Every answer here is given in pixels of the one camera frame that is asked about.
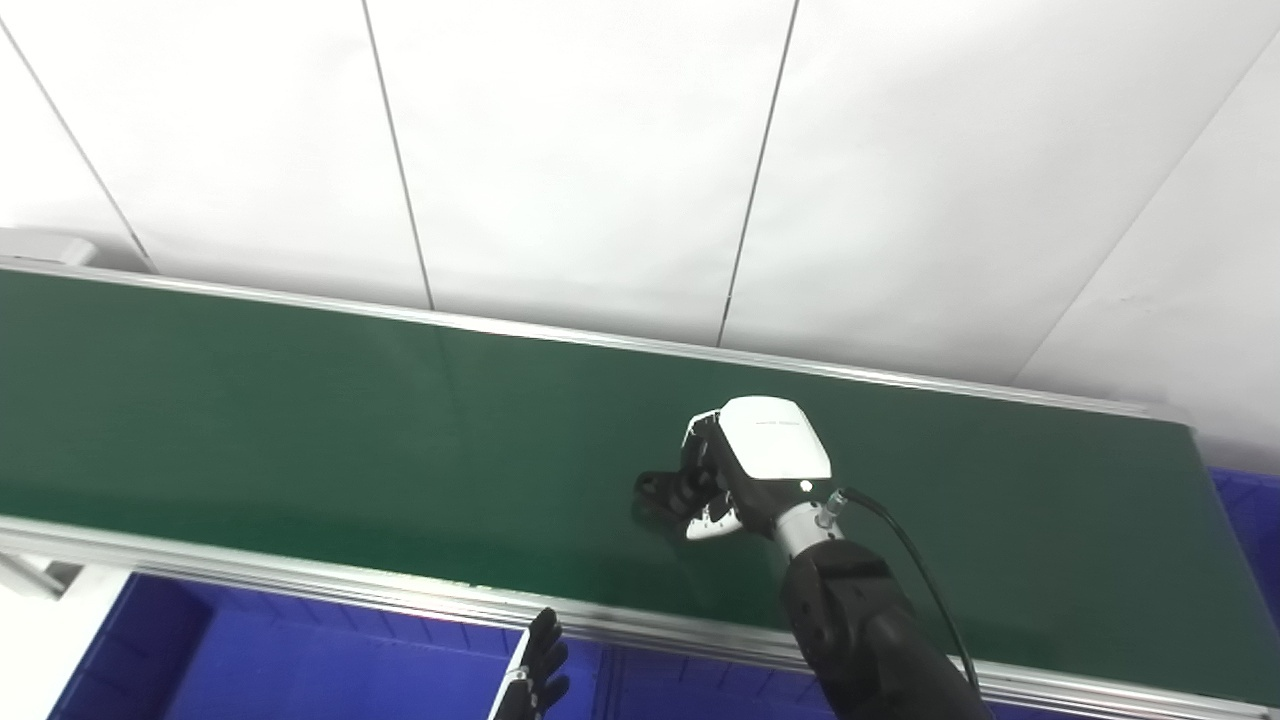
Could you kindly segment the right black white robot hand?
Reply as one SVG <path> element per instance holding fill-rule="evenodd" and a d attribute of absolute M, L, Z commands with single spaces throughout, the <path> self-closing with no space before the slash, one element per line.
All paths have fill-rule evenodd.
<path fill-rule="evenodd" d="M 794 559 L 842 538 L 828 507 L 835 491 L 806 414 L 791 400 L 745 396 L 689 421 L 672 500 L 687 541 L 745 530 Z"/>

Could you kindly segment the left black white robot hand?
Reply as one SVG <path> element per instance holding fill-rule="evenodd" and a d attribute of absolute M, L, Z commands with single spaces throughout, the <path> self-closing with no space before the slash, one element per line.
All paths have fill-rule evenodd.
<path fill-rule="evenodd" d="M 571 687 L 562 673 L 570 651 L 557 612 L 544 607 L 525 628 L 507 662 L 489 719 L 544 719 Z"/>

